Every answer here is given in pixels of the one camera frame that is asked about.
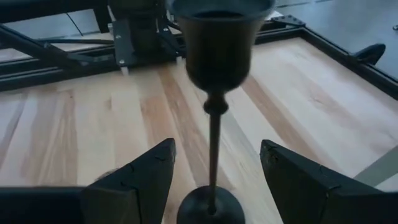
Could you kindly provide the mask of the medium black candlestick holder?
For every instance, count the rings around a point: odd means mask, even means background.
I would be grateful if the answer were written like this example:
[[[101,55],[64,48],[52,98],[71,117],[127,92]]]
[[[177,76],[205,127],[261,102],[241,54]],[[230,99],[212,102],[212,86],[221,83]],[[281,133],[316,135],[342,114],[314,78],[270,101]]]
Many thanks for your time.
[[[225,95],[248,76],[256,33],[274,7],[275,0],[167,0],[185,41],[188,77],[207,94],[210,116],[209,184],[183,199],[177,224],[245,224],[237,198],[217,185],[221,117]]]

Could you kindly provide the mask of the black table edge clamp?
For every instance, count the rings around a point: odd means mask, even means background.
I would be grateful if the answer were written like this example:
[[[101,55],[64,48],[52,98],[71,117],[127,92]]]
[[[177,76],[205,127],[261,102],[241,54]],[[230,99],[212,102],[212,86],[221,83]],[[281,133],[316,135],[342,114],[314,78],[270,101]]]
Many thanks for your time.
[[[375,65],[386,51],[385,44],[373,44],[351,55],[354,61]]]

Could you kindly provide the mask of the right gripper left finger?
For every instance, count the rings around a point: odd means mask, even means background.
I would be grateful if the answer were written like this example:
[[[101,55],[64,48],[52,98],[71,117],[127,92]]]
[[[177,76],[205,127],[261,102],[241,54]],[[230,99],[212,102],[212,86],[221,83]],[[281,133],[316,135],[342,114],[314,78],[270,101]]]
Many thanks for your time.
[[[161,224],[175,164],[175,140],[99,178],[82,192],[84,224]]]

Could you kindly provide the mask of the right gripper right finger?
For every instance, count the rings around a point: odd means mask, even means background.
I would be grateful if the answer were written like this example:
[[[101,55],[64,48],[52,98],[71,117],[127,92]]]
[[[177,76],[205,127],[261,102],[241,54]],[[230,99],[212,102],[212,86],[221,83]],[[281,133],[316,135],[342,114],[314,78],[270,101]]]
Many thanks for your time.
[[[283,224],[321,224],[330,192],[340,187],[327,168],[266,139],[260,158]]]

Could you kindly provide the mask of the black aluminium table frame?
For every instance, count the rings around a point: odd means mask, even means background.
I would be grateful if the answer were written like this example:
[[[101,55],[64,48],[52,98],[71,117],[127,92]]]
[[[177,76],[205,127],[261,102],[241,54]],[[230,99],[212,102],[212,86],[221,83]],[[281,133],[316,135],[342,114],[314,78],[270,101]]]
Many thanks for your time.
[[[158,22],[166,23],[178,43],[185,41],[176,18],[167,9],[167,0],[159,0]],[[300,37],[344,67],[353,71],[387,95],[398,100],[398,79],[378,69],[376,64],[359,63],[335,43],[309,29],[296,17],[286,15],[264,19],[254,45]],[[72,78],[87,77],[121,69],[116,63],[114,36],[111,40],[86,39],[86,50],[66,51],[59,40],[35,40],[0,24],[0,49],[15,49],[24,59],[0,61],[0,91],[44,85]]]

